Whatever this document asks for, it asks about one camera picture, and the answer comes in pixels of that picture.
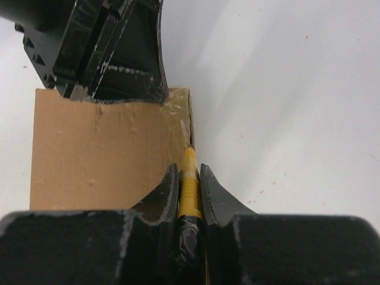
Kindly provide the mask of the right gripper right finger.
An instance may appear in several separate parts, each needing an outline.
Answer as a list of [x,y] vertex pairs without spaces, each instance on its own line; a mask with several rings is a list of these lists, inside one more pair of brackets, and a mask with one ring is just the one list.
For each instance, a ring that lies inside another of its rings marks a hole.
[[208,224],[224,227],[235,215],[257,214],[219,183],[210,166],[201,165],[200,179],[203,210]]

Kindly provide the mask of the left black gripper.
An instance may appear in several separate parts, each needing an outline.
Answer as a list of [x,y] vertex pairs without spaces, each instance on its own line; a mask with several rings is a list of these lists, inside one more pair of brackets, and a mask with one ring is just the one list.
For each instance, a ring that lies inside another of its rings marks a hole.
[[130,12],[130,1],[1,1],[43,85],[71,100],[95,95]]

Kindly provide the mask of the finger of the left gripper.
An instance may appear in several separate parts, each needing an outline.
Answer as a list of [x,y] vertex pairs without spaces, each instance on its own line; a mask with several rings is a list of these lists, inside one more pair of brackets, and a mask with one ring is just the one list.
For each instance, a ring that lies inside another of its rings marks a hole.
[[85,69],[86,100],[162,104],[169,95],[161,42],[163,1],[109,1]]

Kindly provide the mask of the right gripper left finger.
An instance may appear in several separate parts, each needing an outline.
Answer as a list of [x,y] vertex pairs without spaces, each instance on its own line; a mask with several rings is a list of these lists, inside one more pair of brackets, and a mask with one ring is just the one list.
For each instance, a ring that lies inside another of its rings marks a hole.
[[179,171],[170,164],[160,183],[129,211],[127,221],[140,220],[148,226],[174,226],[178,212]]

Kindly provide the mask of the yellow utility knife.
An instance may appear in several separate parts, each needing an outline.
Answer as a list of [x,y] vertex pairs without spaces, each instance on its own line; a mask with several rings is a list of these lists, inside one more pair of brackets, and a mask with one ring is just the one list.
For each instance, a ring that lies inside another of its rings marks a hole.
[[203,233],[200,210],[200,177],[195,150],[185,150],[178,211],[178,253],[176,262],[195,266],[202,261]]

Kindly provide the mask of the brown cardboard express box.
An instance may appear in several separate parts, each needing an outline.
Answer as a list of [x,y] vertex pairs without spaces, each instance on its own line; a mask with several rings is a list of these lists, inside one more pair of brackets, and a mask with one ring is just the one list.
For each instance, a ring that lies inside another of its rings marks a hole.
[[31,210],[129,208],[183,166],[191,145],[186,87],[164,104],[73,102],[55,90],[35,92]]

